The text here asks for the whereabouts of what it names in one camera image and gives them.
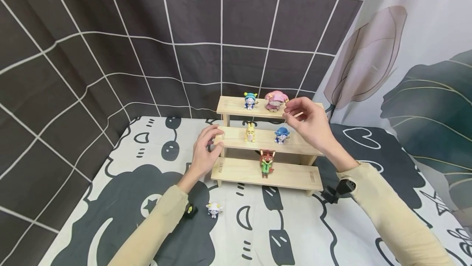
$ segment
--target hand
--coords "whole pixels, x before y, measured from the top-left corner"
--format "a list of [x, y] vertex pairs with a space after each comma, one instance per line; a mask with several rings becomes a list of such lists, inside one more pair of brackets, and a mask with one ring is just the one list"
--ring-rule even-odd
[[311, 146], [321, 151], [338, 172], [345, 172], [359, 166], [334, 138], [325, 111], [307, 97], [295, 98], [286, 104], [282, 117]]
[[295, 98], [287, 102], [282, 117], [311, 146], [324, 153], [336, 139], [331, 132], [325, 111], [307, 97]]
[[218, 126], [220, 125], [211, 125], [203, 129], [200, 135], [198, 135], [195, 144], [193, 144], [192, 164], [177, 184], [187, 194], [198, 179], [205, 176], [212, 169], [223, 150], [223, 142], [218, 143], [213, 151], [208, 152], [207, 150], [207, 146], [213, 144], [212, 140], [215, 136], [224, 133], [223, 130], [218, 129]]

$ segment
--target pink figurine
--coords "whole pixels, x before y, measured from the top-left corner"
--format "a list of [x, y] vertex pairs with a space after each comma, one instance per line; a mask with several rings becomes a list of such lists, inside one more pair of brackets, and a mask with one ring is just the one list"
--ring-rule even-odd
[[268, 100], [266, 108], [270, 112], [277, 112], [282, 104], [288, 102], [288, 96], [280, 91], [273, 91], [268, 93], [265, 96], [265, 99]]

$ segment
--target toy figure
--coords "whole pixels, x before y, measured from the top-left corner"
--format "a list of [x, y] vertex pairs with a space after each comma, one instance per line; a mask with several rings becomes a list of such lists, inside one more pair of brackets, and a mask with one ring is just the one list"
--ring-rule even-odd
[[257, 104], [256, 102], [257, 94], [245, 92], [244, 96], [245, 96], [244, 101], [246, 102], [246, 104], [244, 104], [244, 108], [248, 110], [252, 110], [252, 108], [254, 108], [254, 104]]
[[280, 106], [288, 102], [288, 96], [280, 91], [273, 91], [268, 93], [265, 96], [265, 99], [268, 100], [266, 108], [270, 112], [277, 112], [280, 109]]
[[260, 150], [261, 157], [259, 161], [261, 163], [261, 170], [263, 172], [263, 178], [268, 178], [268, 174], [273, 172], [272, 162], [274, 161], [275, 151], [271, 150]]
[[279, 127], [279, 129], [275, 131], [275, 142], [282, 145], [286, 139], [290, 138], [288, 136], [289, 134], [290, 132], [287, 130], [286, 127]]
[[254, 121], [243, 121], [243, 126], [247, 124], [246, 135], [244, 136], [244, 141], [248, 142], [256, 142], [256, 132], [255, 127], [257, 127], [257, 123]]
[[216, 219], [219, 213], [223, 213], [223, 207], [217, 202], [212, 202], [206, 205], [208, 208], [208, 214], [211, 215], [213, 219]]

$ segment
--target wooden step shelf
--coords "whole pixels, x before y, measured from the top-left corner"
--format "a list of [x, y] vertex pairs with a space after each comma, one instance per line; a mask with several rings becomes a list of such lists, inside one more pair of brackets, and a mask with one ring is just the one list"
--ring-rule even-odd
[[302, 189], [308, 196], [323, 190], [320, 172], [315, 166], [274, 162], [272, 167], [274, 172], [263, 178], [259, 161], [220, 157], [213, 166], [211, 178], [217, 180], [218, 186], [222, 185], [222, 181], [240, 182]]
[[[213, 167], [211, 178], [217, 180], [218, 186], [223, 181], [241, 182], [256, 185], [268, 185], [293, 189], [303, 189], [310, 196], [314, 191], [322, 191], [323, 185], [317, 167], [311, 166], [316, 157], [323, 156], [317, 149], [311, 147], [304, 139], [295, 132], [290, 134], [290, 138], [283, 145], [279, 145], [275, 140], [273, 130], [261, 130], [256, 128], [256, 142], [245, 142], [244, 127], [230, 127], [230, 116], [264, 117], [270, 119], [282, 119], [285, 105], [277, 112], [268, 111], [265, 106], [265, 99], [256, 99], [256, 104], [252, 110], [244, 107], [244, 97], [220, 96], [216, 113], [221, 114], [223, 126], [220, 126], [225, 133], [218, 135], [214, 143], [223, 141], [225, 148], [221, 151], [221, 157]], [[259, 161], [227, 158], [227, 148], [260, 150], [268, 149], [276, 152], [298, 154], [301, 165], [277, 163], [277, 155], [273, 164], [274, 172], [268, 178], [263, 178]]]
[[261, 130], [256, 128], [256, 142], [245, 142], [244, 137], [246, 129], [244, 127], [225, 127], [220, 126], [219, 129], [225, 133], [217, 135], [214, 143], [218, 144], [223, 141], [225, 148], [238, 148], [249, 150], [268, 149], [275, 152], [292, 153], [300, 155], [323, 155], [320, 151], [309, 145], [298, 133], [290, 133], [290, 138], [283, 145], [275, 142], [275, 134], [273, 130]]

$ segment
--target blue hat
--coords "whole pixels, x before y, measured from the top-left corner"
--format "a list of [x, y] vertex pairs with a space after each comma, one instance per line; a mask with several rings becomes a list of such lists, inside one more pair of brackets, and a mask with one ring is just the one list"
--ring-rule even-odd
[[248, 98], [252, 98], [252, 99], [256, 100], [257, 94], [245, 92], [244, 96], [245, 96], [244, 97], [245, 100], [248, 99]]
[[288, 136], [288, 135], [290, 134], [290, 132], [287, 130], [286, 127], [279, 127], [279, 129], [275, 131], [275, 134], [276, 134], [277, 136], [279, 136], [279, 135], [286, 135], [286, 136]]

